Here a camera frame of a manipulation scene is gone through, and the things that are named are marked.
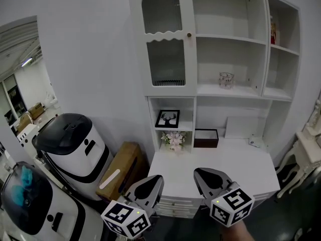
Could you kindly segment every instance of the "cardboard box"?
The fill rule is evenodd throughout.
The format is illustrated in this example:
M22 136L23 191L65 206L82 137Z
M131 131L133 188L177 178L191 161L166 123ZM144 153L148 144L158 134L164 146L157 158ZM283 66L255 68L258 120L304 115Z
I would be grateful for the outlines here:
M34 106L32 106L29 110L30 116L32 119L38 118L45 110L42 107L41 103L37 102Z
M30 119L30 116L25 112L21 117L20 117L20 123L17 126L17 135L25 129L26 126L29 124L32 124L32 121Z
M148 171L149 166L141 153L139 144L124 142L100 180L96 193L109 201L117 200L133 183L147 177ZM105 183L106 186L101 189L100 185L110 176L108 184Z

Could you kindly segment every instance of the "black frame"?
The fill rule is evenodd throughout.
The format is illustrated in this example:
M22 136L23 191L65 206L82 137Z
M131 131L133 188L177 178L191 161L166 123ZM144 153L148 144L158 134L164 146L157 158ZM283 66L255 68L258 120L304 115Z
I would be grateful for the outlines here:
M177 112L176 124L175 125L170 125L170 126L168 126L168 125L159 125L159 120L161 119L162 113L165 112L165 111L176 111ZM179 120L180 120L180 110L160 110L159 114L158 114L158 117L157 117L157 120L156 120L156 123L155 123L155 128L177 129L179 127Z

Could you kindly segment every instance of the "ceiling light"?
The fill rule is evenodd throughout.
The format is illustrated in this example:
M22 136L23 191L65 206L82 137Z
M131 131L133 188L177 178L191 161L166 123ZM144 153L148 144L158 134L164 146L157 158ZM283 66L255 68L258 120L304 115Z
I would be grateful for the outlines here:
M26 64L28 64L31 60L32 60L32 57L29 58L27 61L25 61L25 62L21 65L21 67L24 67L24 66L25 66Z

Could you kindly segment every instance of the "wavy wooden trim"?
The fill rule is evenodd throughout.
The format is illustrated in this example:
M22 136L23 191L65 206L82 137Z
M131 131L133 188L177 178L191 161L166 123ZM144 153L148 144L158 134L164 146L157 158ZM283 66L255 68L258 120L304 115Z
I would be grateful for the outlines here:
M150 43L152 41L161 41L161 40L172 40L172 39L177 39L177 40L181 40L183 39L185 36L184 32L182 30L178 30L175 32L171 32L171 31L166 31L165 33L161 33L161 32L156 32L155 34L152 33L147 33L145 34L145 41L147 43Z

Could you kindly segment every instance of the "picture frame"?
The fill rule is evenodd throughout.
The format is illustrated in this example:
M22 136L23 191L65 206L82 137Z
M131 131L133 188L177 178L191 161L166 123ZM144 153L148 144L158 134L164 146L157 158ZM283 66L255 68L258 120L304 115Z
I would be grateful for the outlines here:
M155 128L176 129L179 126L180 110L160 110Z

